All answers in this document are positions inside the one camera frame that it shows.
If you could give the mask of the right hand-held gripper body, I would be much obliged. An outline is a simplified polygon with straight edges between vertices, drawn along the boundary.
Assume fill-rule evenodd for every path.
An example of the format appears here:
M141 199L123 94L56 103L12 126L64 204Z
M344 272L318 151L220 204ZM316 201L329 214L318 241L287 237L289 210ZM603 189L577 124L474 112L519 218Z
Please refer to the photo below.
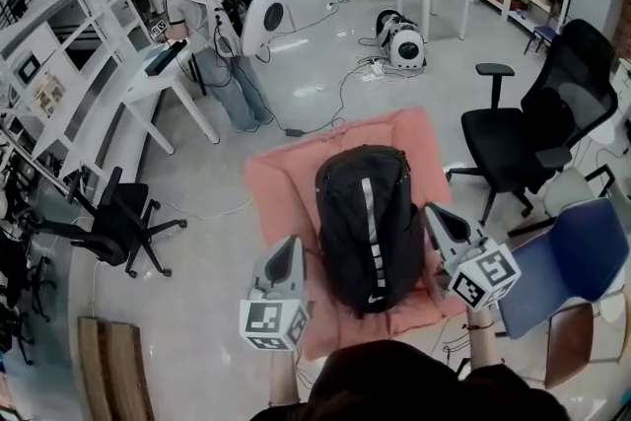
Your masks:
M449 275L448 290L474 312L504 298L522 275L508 247L492 239L444 261L443 267Z

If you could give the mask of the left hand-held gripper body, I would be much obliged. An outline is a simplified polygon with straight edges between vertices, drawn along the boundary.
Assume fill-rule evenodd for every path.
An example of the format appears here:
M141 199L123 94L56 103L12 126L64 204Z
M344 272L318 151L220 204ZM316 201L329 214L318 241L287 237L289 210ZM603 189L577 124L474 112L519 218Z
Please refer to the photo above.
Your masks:
M296 351L311 321L301 298L251 288L240 301L240 336L260 351Z

